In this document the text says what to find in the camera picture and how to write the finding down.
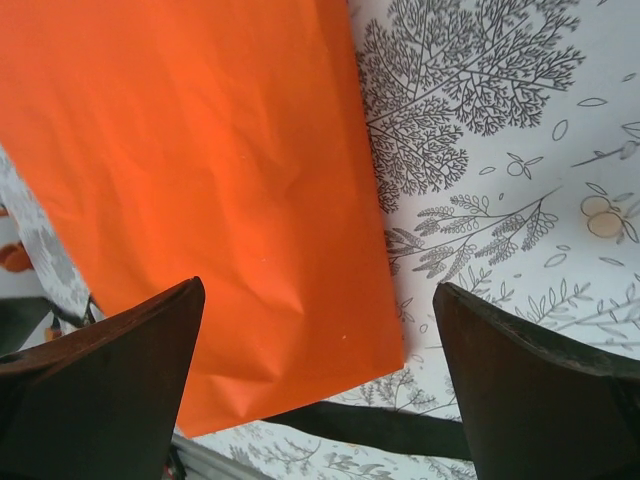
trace fern drawing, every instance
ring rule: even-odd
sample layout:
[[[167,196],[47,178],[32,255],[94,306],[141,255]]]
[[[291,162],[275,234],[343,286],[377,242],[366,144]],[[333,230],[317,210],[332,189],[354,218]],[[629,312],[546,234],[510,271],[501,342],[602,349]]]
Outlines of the fern drawing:
[[[361,88],[381,208],[438,192],[464,175],[471,131],[535,127],[584,60],[558,41],[578,27],[579,0],[393,0],[387,28],[366,27]]]
[[[400,259],[420,255],[413,271],[426,272],[427,278],[444,273],[440,281],[446,282],[459,275],[471,258],[488,258],[489,265],[496,265],[519,250],[531,250],[558,221],[543,210],[552,193],[504,214],[491,213],[489,198],[475,195],[455,195],[450,198],[452,206],[427,208],[418,214],[423,220],[415,233],[402,228],[385,231],[391,271],[398,273]],[[423,238],[436,233],[453,238],[426,246]]]

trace orange fruit illustration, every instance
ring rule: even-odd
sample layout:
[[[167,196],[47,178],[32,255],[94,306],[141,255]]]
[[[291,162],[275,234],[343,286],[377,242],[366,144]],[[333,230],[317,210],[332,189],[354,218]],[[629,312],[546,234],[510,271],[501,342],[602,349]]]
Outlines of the orange fruit illustration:
[[[587,217],[593,217],[599,213],[604,213],[609,211],[611,207],[611,203],[604,197],[600,195],[593,195],[591,197],[585,198],[580,204],[580,210]]]
[[[522,166],[522,164],[520,162],[511,162],[507,166],[507,173],[509,175],[514,176],[514,177],[519,177],[520,175],[522,175],[524,173],[524,167]]]
[[[622,219],[613,212],[601,212],[589,219],[587,227],[600,238],[612,238],[622,230]]]
[[[0,266],[13,273],[33,270],[31,259],[22,243],[10,243],[0,248]]]

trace orange paper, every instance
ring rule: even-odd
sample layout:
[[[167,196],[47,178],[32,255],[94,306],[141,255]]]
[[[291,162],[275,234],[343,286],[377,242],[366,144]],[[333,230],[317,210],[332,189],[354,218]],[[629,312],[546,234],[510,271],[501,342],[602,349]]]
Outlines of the orange paper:
[[[0,2],[0,113],[105,313],[204,281],[186,434],[402,367],[344,0]]]

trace botanical print wallpaper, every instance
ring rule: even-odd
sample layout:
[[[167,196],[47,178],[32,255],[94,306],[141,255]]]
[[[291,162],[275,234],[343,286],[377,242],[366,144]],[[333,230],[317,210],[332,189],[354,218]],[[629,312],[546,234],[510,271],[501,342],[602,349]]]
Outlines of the botanical print wallpaper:
[[[407,365],[332,400],[460,419],[431,306],[443,281],[640,359],[640,2],[349,4]],[[86,286],[5,160],[36,270],[57,259],[45,289],[81,311]],[[197,441],[274,478],[476,478],[261,422]]]

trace black strap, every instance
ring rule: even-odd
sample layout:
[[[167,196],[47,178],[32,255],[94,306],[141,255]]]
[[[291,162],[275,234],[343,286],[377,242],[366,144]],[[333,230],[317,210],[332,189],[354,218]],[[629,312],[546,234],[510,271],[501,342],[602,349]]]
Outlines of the black strap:
[[[264,421],[392,453],[471,460],[462,424],[453,420],[318,402]]]

